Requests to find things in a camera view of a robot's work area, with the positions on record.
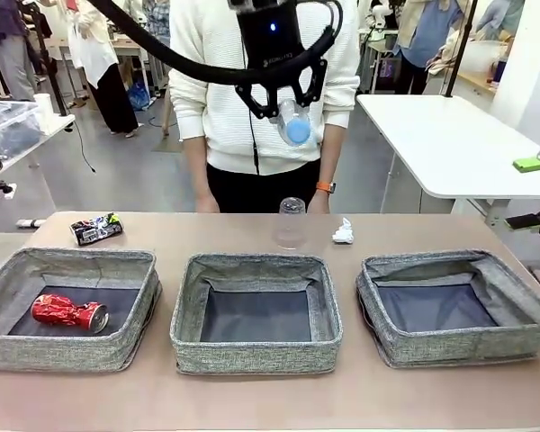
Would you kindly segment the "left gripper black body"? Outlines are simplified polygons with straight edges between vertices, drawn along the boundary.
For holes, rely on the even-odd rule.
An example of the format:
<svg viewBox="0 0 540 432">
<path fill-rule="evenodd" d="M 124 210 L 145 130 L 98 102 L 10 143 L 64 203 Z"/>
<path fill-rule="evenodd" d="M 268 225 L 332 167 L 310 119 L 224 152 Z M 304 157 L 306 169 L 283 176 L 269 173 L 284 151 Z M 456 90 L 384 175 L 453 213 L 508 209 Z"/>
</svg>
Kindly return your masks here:
<svg viewBox="0 0 540 432">
<path fill-rule="evenodd" d="M 296 1 L 237 1 L 247 70 L 281 68 L 305 52 Z"/>
</svg>

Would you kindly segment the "person's right hand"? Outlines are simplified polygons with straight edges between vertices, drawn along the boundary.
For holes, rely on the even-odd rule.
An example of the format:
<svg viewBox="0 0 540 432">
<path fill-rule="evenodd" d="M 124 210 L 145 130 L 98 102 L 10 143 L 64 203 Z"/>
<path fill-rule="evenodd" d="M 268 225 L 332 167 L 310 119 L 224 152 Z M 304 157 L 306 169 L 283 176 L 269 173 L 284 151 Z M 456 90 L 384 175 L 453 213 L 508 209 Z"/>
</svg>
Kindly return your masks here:
<svg viewBox="0 0 540 432">
<path fill-rule="evenodd" d="M 204 194 L 196 198 L 195 210 L 199 213 L 219 213 L 220 207 L 211 194 Z"/>
</svg>

